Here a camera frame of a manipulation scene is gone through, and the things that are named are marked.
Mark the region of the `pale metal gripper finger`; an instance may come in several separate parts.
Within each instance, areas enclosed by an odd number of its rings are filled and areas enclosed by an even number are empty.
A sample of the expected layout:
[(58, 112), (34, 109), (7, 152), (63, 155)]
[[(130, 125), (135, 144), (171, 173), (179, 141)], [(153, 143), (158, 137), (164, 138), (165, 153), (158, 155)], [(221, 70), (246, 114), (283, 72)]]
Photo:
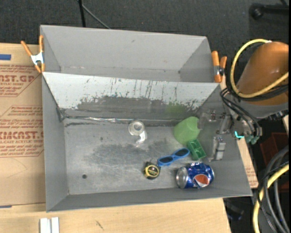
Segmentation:
[(204, 130), (206, 128), (218, 129), (220, 119), (216, 109), (202, 109), (199, 115), (198, 129)]
[(214, 136), (211, 142), (211, 152), (208, 156), (209, 161), (219, 161), (223, 159), (226, 142), (221, 136)]

